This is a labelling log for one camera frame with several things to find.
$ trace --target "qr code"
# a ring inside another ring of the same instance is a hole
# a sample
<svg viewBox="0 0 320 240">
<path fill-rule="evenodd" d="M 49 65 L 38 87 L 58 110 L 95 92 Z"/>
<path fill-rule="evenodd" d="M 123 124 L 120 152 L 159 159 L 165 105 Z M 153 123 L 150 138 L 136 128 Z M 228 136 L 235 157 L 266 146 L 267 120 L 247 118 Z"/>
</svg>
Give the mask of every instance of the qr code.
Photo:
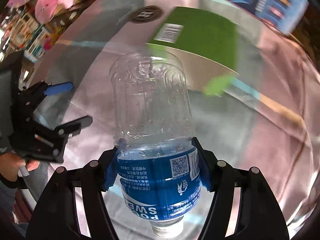
<svg viewBox="0 0 320 240">
<path fill-rule="evenodd" d="M 170 159 L 170 165 L 173 178 L 189 172 L 187 155 Z"/>
<path fill-rule="evenodd" d="M 154 40 L 175 43 L 182 29 L 183 25 L 166 23 L 162 26 Z"/>
</svg>

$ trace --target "blue bottle label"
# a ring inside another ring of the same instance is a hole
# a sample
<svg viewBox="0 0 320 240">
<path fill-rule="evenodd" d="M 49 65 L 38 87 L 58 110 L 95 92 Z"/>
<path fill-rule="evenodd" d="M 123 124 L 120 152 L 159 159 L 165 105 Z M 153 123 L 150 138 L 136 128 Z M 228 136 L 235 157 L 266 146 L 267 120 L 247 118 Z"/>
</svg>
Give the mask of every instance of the blue bottle label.
<svg viewBox="0 0 320 240">
<path fill-rule="evenodd" d="M 124 200 L 137 216 L 170 220 L 191 210 L 199 200 L 198 151 L 146 160 L 118 159 Z"/>
</svg>

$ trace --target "person's hand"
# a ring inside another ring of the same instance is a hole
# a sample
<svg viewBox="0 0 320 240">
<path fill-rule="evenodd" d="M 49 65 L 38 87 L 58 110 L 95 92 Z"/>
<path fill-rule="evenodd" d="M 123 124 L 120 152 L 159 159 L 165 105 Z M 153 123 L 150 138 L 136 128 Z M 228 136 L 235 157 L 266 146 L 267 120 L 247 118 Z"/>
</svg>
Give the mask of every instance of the person's hand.
<svg viewBox="0 0 320 240">
<path fill-rule="evenodd" d="M 0 173 L 9 181 L 16 181 L 18 178 L 19 167 L 26 166 L 28 171 L 38 168 L 40 162 L 31 160 L 26 161 L 12 152 L 0 155 Z"/>
</svg>

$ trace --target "finger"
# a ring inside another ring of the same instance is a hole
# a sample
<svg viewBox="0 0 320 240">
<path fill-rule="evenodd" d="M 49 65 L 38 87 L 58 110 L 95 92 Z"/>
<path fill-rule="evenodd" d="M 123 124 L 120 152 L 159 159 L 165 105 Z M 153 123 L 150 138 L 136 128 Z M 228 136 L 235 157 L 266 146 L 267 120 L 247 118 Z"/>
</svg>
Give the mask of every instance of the finger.
<svg viewBox="0 0 320 240">
<path fill-rule="evenodd" d="M 39 167 L 40 162 L 39 161 L 35 161 L 35 160 L 31 160 L 27 163 L 26 167 L 28 171 L 33 171 L 36 168 Z"/>
<path fill-rule="evenodd" d="M 25 166 L 26 161 L 11 152 L 1 155 L 1 162 L 6 163 L 7 166 L 18 168 L 20 166 Z"/>
</svg>

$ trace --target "green box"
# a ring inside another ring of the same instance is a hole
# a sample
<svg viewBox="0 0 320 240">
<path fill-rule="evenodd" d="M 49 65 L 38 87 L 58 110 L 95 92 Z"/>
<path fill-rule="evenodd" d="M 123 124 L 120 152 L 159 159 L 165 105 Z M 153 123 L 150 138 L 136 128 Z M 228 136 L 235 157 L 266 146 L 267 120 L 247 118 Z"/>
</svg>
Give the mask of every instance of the green box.
<svg viewBox="0 0 320 240">
<path fill-rule="evenodd" d="M 228 19 L 205 10 L 176 7 L 147 45 L 181 60 L 190 89 L 215 94 L 237 75 L 236 38 L 236 25 Z"/>
</svg>

